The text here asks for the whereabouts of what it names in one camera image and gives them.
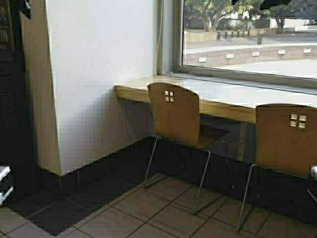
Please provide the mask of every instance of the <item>pavement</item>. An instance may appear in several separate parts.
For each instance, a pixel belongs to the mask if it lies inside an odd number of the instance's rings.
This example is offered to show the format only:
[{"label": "pavement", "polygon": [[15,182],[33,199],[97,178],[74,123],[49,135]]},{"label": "pavement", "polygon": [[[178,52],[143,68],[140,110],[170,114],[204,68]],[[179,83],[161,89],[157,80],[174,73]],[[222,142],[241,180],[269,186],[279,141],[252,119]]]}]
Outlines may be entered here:
[{"label": "pavement", "polygon": [[217,68],[317,79],[317,59],[257,62],[228,65]]}]

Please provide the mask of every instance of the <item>tree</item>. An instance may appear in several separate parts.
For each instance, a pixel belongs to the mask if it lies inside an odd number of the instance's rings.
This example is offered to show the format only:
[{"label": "tree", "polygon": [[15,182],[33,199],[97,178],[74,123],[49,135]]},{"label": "tree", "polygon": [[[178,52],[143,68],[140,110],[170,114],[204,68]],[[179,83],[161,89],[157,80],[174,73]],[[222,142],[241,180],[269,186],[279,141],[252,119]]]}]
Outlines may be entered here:
[{"label": "tree", "polygon": [[185,9],[196,12],[202,18],[205,30],[213,32],[233,6],[230,0],[185,0]]},{"label": "tree", "polygon": [[288,5],[274,6],[263,11],[264,15],[274,17],[278,27],[278,34],[283,33],[286,18],[314,18],[317,10],[316,0],[292,0]]},{"label": "tree", "polygon": [[195,12],[202,18],[205,31],[214,32],[224,16],[233,12],[242,14],[256,7],[260,9],[260,1],[263,0],[239,0],[232,5],[231,0],[185,0],[185,18],[189,19],[187,14]]}]

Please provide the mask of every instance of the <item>window sill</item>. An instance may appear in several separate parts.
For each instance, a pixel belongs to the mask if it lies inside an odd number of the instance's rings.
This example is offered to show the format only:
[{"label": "window sill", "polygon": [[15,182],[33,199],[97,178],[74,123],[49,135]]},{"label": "window sill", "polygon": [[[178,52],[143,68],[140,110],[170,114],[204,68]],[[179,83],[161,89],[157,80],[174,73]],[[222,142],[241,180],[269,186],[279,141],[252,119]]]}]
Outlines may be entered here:
[{"label": "window sill", "polygon": [[243,85],[243,86],[249,86],[249,87],[258,87],[258,88],[265,88],[265,89],[275,89],[275,90],[281,90],[281,91],[317,95],[317,89],[314,89],[314,88],[305,88],[305,87],[297,87],[297,86],[290,86],[290,85],[263,83],[263,82],[256,82],[256,81],[237,80],[237,79],[220,78],[220,77],[212,77],[212,76],[198,76],[198,75],[179,73],[179,72],[171,72],[169,74],[164,74],[164,75],[179,77],[179,78],[189,78],[189,79],[196,79],[196,80],[203,80],[203,81],[220,82],[220,83],[228,83],[228,84],[234,84],[234,85]]}]

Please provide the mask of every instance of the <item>tree trunk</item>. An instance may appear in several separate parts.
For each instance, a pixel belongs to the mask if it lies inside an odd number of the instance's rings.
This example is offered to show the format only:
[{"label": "tree trunk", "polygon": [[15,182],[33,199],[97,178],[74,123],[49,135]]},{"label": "tree trunk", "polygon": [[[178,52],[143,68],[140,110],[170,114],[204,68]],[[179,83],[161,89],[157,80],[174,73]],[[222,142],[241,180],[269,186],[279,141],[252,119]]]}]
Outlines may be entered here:
[{"label": "tree trunk", "polygon": [[210,32],[215,32],[217,30],[217,27],[218,27],[219,22],[220,22],[221,19],[222,19],[222,17],[219,17],[219,16],[215,16],[213,18],[213,25],[212,25],[212,27],[209,30]]},{"label": "tree trunk", "polygon": [[204,24],[205,31],[211,31],[211,19],[208,14],[202,14],[202,20]]},{"label": "tree trunk", "polygon": [[277,27],[278,27],[277,33],[278,34],[282,34],[283,33],[283,28],[285,26],[285,18],[277,16],[275,18],[275,20],[276,20]]}]

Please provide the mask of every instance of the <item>white wall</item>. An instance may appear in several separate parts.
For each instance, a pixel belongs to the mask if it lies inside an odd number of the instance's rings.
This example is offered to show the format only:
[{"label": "white wall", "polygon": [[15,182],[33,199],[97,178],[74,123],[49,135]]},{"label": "white wall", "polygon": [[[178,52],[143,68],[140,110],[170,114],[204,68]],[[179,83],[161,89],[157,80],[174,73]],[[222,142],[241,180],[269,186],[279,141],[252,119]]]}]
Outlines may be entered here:
[{"label": "white wall", "polygon": [[46,0],[64,175],[151,133],[114,83],[154,73],[155,0]]}]

